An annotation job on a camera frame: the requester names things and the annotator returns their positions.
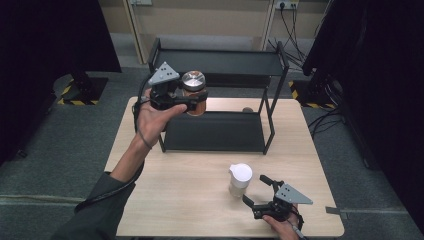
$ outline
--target cup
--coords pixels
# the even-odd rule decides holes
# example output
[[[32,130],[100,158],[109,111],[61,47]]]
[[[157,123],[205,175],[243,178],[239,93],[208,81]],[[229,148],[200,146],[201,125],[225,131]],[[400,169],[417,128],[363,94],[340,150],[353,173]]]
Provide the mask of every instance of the cup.
[[[206,91],[206,80],[203,73],[199,71],[190,71],[181,78],[183,82],[183,96],[197,96]],[[197,103],[197,107],[187,114],[192,116],[200,116],[206,111],[206,101]]]
[[[246,193],[252,179],[252,169],[244,163],[234,164],[230,166],[231,182],[228,187],[230,194],[234,197],[241,197]]]

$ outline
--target human hand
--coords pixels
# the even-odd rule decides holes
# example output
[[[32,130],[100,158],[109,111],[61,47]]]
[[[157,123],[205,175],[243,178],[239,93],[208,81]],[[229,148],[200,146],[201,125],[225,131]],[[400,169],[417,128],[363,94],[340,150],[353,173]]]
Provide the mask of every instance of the human hand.
[[[144,92],[144,96],[150,96],[151,89]],[[179,104],[167,110],[158,111],[154,109],[150,102],[143,103],[140,106],[140,112],[137,118],[137,129],[146,142],[153,146],[158,142],[159,135],[171,118],[182,114],[187,109],[185,104]]]
[[[279,222],[275,220],[271,216],[263,216],[262,218],[265,222],[267,222],[273,231],[275,231],[281,240],[298,240],[299,236],[293,230],[292,224],[297,227],[298,219],[294,213],[290,213],[288,221]]]

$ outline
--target wooden table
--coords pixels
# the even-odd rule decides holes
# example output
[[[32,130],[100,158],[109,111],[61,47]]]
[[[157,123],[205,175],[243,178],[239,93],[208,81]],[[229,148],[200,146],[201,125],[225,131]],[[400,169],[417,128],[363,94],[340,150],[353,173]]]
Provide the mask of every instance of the wooden table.
[[[134,97],[128,102],[106,164],[107,171],[113,169],[135,134],[131,113],[135,101]],[[253,98],[208,98],[207,110],[241,111],[244,107],[257,110],[259,103],[260,99]],[[128,200],[118,236],[275,237],[269,225],[255,220],[251,209],[229,194],[228,169],[237,163],[246,163],[253,170],[246,195],[256,204],[269,202],[273,197],[272,188],[261,182],[259,175],[284,180],[314,202],[299,205],[305,220],[302,232],[306,236],[341,236],[344,227],[340,216],[326,213],[326,207],[336,205],[299,103],[280,99],[273,121],[276,134],[267,155],[162,153],[155,146]],[[267,136],[265,116],[262,123]]]

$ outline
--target black curtain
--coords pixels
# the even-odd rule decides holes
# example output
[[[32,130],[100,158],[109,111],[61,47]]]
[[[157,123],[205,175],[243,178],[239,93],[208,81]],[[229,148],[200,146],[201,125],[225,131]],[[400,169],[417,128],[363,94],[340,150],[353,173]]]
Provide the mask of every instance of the black curtain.
[[[355,10],[354,2],[366,4]],[[340,82],[355,131],[424,232],[424,2],[335,4],[305,69],[321,70],[314,86],[328,75]],[[340,24],[351,11],[355,23]]]
[[[0,164],[23,148],[74,71],[120,72],[97,0],[0,3]]]

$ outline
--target metal rack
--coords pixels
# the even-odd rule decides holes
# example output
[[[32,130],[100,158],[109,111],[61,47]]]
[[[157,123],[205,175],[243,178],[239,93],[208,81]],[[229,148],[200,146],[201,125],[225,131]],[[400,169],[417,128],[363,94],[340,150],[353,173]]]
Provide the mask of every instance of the metal rack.
[[[282,43],[274,52],[215,51],[162,48],[160,39],[153,44],[148,65],[151,73],[167,62],[180,75],[201,71],[207,87],[260,88],[262,99],[257,112],[206,111],[202,116],[186,114],[172,119],[165,140],[160,137],[162,151],[235,151],[267,153],[275,135],[272,114],[285,81],[289,64]],[[271,77],[279,77],[272,102],[268,88]],[[265,142],[261,111],[265,108],[270,136]]]

